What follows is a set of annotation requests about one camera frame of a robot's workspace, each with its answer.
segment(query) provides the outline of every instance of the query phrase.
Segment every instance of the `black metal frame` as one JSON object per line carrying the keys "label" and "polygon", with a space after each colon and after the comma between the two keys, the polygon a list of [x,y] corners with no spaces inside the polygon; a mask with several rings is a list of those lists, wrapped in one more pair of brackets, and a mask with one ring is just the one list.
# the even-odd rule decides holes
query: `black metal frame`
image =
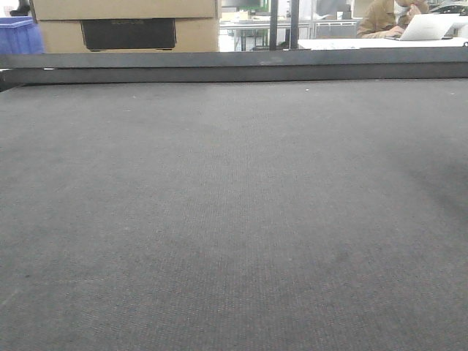
{"label": "black metal frame", "polygon": [[1,85],[468,78],[468,48],[0,56]]}

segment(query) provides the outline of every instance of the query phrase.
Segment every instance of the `metal pole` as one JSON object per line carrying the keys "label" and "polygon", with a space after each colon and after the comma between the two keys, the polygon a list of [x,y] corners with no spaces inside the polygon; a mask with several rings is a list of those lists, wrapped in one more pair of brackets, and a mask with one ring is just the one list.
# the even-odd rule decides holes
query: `metal pole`
{"label": "metal pole", "polygon": [[271,0],[270,51],[276,51],[278,40],[278,0]]}
{"label": "metal pole", "polygon": [[291,39],[290,49],[298,48],[299,39],[299,0],[291,1]]}

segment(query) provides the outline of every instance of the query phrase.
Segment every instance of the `black label on box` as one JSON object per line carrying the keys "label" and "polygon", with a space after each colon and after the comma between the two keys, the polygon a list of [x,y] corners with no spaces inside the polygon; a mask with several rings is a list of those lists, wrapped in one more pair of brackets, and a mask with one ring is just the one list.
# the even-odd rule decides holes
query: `black label on box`
{"label": "black label on box", "polygon": [[82,20],[81,28],[89,50],[173,49],[175,24],[175,18]]}

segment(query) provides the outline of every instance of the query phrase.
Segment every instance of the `blue plastic crate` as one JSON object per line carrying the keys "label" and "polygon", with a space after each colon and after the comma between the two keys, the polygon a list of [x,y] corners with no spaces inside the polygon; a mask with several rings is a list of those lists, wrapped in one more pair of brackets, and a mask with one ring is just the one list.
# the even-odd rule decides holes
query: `blue plastic crate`
{"label": "blue plastic crate", "polygon": [[44,43],[32,17],[0,18],[0,54],[44,53]]}

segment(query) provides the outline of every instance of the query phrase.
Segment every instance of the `laptop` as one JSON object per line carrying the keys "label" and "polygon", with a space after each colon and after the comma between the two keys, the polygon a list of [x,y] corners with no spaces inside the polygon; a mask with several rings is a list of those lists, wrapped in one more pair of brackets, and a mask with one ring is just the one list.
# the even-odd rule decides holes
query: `laptop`
{"label": "laptop", "polygon": [[400,37],[394,40],[441,40],[455,22],[458,14],[420,14],[409,22]]}

